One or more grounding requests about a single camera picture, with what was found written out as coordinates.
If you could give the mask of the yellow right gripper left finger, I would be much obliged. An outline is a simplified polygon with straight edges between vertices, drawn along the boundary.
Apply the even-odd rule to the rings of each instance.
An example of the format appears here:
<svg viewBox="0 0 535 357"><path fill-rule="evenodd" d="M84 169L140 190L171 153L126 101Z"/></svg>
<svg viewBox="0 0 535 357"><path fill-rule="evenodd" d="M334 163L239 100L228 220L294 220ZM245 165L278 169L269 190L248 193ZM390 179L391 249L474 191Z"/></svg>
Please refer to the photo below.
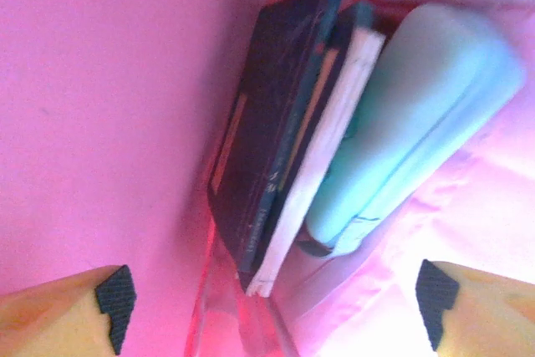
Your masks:
<svg viewBox="0 0 535 357"><path fill-rule="evenodd" d="M1 297L2 356L118 356L136 301L130 268L109 265Z"/></svg>

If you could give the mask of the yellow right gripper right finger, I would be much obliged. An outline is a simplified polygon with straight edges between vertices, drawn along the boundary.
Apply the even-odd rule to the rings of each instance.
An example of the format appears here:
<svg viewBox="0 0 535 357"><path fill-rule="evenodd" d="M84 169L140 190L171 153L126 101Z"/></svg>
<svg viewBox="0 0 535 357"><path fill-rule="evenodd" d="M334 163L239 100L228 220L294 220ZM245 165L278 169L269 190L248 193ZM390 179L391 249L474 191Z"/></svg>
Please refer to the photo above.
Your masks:
<svg viewBox="0 0 535 357"><path fill-rule="evenodd" d="M534 355L533 284L425 259L415 295L437 355Z"/></svg>

